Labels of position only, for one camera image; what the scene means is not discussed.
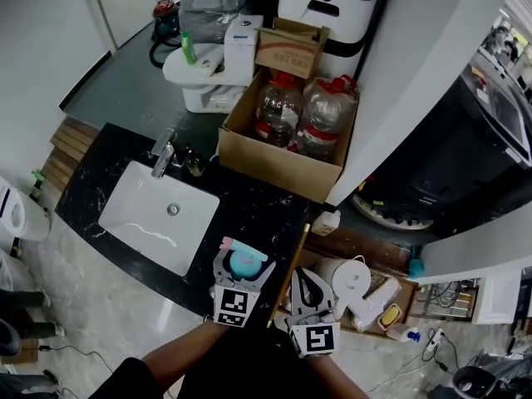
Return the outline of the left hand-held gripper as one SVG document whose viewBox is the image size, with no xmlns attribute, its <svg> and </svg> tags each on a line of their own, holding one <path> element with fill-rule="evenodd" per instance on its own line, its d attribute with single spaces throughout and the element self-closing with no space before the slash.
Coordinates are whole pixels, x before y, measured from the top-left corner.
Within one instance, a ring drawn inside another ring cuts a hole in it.
<svg viewBox="0 0 532 399">
<path fill-rule="evenodd" d="M 213 261 L 215 284 L 212 287 L 214 322 L 242 328 L 259 300 L 261 289 L 275 269 L 273 261 L 255 280 L 241 279 L 235 282 L 224 267 L 229 249 L 220 249 Z"/>
</svg>

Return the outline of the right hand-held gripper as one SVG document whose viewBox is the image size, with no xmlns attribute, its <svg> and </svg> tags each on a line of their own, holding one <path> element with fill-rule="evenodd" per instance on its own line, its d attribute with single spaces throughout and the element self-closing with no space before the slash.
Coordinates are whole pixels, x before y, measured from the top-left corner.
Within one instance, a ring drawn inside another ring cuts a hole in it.
<svg viewBox="0 0 532 399">
<path fill-rule="evenodd" d="M 297 267 L 291 277 L 290 299 L 292 316 L 285 322 L 296 355 L 311 358 L 334 353 L 340 322 L 330 311 L 334 306 L 331 287 L 313 271 Z"/>
</svg>

